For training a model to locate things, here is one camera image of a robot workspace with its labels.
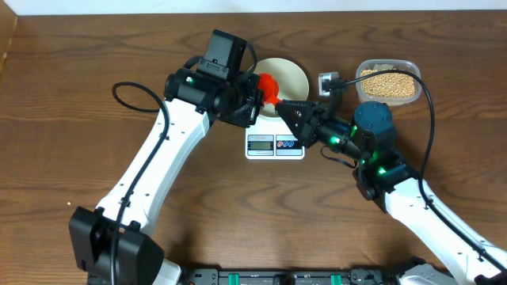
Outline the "red plastic measuring scoop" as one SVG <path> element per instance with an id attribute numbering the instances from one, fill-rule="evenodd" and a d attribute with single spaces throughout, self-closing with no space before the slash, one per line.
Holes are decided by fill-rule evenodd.
<path id="1" fill-rule="evenodd" d="M 260 77 L 258 88 L 263 92 L 264 104 L 276 106 L 281 102 L 281 99 L 278 97 L 280 88 L 276 79 L 267 73 L 261 73 Z"/>

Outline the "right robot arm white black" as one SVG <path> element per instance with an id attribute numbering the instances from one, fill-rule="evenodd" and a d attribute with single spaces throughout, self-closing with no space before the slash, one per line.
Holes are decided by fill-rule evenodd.
<path id="1" fill-rule="evenodd" d="M 281 101 L 276 114 L 305 146 L 321 142 L 352 158 L 356 186 L 411 230 L 458 284 L 504 284 L 506 252 L 471 229 L 431 190 L 421 172 L 396 150 L 389 107 L 367 101 L 348 123 L 322 102 Z"/>

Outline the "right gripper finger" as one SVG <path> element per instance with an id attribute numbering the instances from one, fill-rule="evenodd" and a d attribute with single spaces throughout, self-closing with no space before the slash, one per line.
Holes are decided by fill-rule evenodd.
<path id="1" fill-rule="evenodd" d="M 297 139 L 311 137 L 311 125 L 298 112 L 280 112 L 279 116 Z"/>
<path id="2" fill-rule="evenodd" d="M 285 119 L 300 119 L 319 114 L 326 110 L 328 104 L 321 101 L 289 101 L 283 100 L 276 104 L 276 114 Z"/>

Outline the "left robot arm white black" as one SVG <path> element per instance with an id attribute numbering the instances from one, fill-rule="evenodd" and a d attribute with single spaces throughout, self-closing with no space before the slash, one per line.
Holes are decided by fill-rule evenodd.
<path id="1" fill-rule="evenodd" d="M 216 120 L 248 128 L 262 105 L 250 68 L 225 76 L 182 67 L 166 80 L 149 135 L 124 175 L 94 210 L 69 221 L 77 267 L 98 284 L 176 284 L 182 269 L 152 238 L 182 166 Z"/>

